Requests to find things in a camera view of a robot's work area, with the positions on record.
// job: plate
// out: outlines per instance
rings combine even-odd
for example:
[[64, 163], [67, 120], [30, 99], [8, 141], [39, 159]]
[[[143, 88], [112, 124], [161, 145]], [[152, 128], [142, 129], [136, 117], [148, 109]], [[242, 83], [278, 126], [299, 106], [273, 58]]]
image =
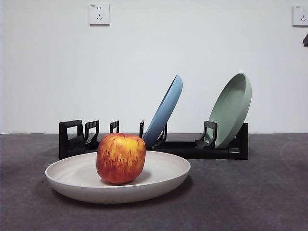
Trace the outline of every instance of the plate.
[[183, 81], [176, 75], [143, 136], [146, 147], [151, 147], [164, 129], [179, 100], [182, 88]]
[[[216, 148], [225, 148], [234, 139], [246, 119], [251, 102], [251, 84], [243, 73], [234, 76], [218, 97], [209, 121], [218, 125]], [[213, 137], [213, 130], [208, 129], [205, 141]]]
[[176, 155], [146, 151], [142, 173], [132, 182], [114, 185], [96, 172], [96, 153], [82, 154], [57, 161], [45, 175], [59, 193], [91, 203], [129, 203], [161, 196], [180, 186], [190, 163]]

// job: blue plate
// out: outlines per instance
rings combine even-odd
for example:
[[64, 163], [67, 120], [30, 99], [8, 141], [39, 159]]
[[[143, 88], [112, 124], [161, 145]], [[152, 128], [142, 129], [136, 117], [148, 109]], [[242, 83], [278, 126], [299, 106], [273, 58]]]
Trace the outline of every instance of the blue plate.
[[176, 75], [143, 136], [146, 147], [152, 146], [164, 129], [179, 100], [182, 88], [182, 79]]

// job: black object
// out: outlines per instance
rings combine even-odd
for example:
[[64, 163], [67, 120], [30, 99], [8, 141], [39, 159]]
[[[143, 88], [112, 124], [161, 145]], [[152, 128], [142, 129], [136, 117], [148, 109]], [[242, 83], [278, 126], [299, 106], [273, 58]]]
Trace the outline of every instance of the black object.
[[308, 34], [303, 40], [304, 47], [308, 47]]
[[[77, 136], [68, 138], [67, 129], [77, 126]], [[110, 133], [116, 128], [119, 132], [119, 120], [110, 123]], [[88, 141], [89, 129], [96, 128], [95, 135]], [[144, 121], [139, 126], [139, 137], [143, 135]], [[213, 138], [205, 142], [207, 129], [213, 130]], [[248, 124], [243, 123], [236, 137], [230, 142], [229, 146], [224, 149], [216, 149], [215, 141], [217, 138], [217, 123], [205, 121], [204, 132], [200, 139], [195, 141], [166, 141], [167, 124], [165, 125], [161, 136], [155, 144], [147, 150], [171, 153], [187, 159], [238, 159], [248, 160]], [[85, 138], [81, 120], [67, 121], [59, 123], [59, 159], [70, 156], [97, 151], [99, 141], [99, 121], [86, 123]]]

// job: plate rim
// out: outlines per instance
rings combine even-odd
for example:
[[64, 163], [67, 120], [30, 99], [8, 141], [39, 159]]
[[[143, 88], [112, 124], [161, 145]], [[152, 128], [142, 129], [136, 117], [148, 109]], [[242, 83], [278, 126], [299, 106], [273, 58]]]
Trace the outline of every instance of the plate rim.
[[146, 150], [147, 152], [154, 152], [154, 153], [160, 153], [160, 154], [167, 154], [169, 156], [175, 156], [176, 158], [179, 158], [181, 160], [184, 160], [186, 163], [188, 163], [188, 169], [185, 170], [184, 173], [180, 174], [179, 176], [177, 177], [174, 177], [174, 178], [169, 178], [169, 179], [166, 179], [166, 180], [163, 180], [163, 181], [155, 181], [155, 182], [150, 182], [150, 183], [145, 183], [145, 184], [131, 184], [131, 185], [108, 185], [108, 186], [82, 186], [82, 185], [74, 185], [74, 184], [67, 184], [67, 183], [63, 183], [63, 182], [60, 182], [58, 180], [55, 180], [53, 179], [48, 173], [48, 169], [50, 169], [53, 165], [61, 162], [61, 161], [64, 161], [64, 160], [67, 160], [67, 159], [70, 159], [70, 158], [76, 158], [76, 157], [80, 157], [80, 156], [83, 156], [83, 155], [89, 155], [89, 154], [96, 154], [97, 152], [92, 152], [92, 153], [84, 153], [84, 154], [80, 154], [80, 155], [74, 155], [74, 156], [71, 156], [71, 157], [68, 157], [68, 158], [65, 158], [65, 159], [62, 159], [62, 160], [58, 160], [54, 163], [52, 163], [51, 165], [49, 165], [46, 169], [45, 169], [45, 176], [47, 178], [47, 180], [51, 180], [52, 182], [55, 182], [55, 183], [58, 183], [58, 184], [61, 184], [61, 185], [66, 185], [66, 186], [69, 186], [69, 187], [79, 187], [79, 188], [87, 188], [87, 189], [110, 189], [110, 188], [131, 188], [131, 187], [141, 187], [141, 186], [146, 186], [146, 185], [151, 185], [151, 184], [158, 184], [158, 183], [162, 183], [162, 182], [166, 182], [166, 181], [169, 181], [169, 180], [174, 180], [174, 179], [177, 179], [179, 177], [182, 177], [184, 176], [185, 174], [188, 174], [188, 172], [190, 171], [191, 169], [191, 164], [188, 160], [180, 157], [180, 156], [177, 156], [177, 155], [173, 155], [173, 154], [170, 154], [170, 153], [164, 153], [164, 152], [157, 152], [157, 151], [151, 151], [151, 150]]

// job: green plate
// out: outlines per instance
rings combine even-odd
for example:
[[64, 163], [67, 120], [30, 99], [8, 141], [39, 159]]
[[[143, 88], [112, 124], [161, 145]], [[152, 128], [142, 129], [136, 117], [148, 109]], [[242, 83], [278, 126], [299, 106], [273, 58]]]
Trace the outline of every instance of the green plate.
[[[225, 148], [235, 138], [246, 119], [251, 102], [251, 84], [249, 79], [239, 73], [234, 76], [218, 97], [209, 121], [218, 125], [216, 148]], [[213, 130], [207, 129], [205, 141], [213, 137]]]

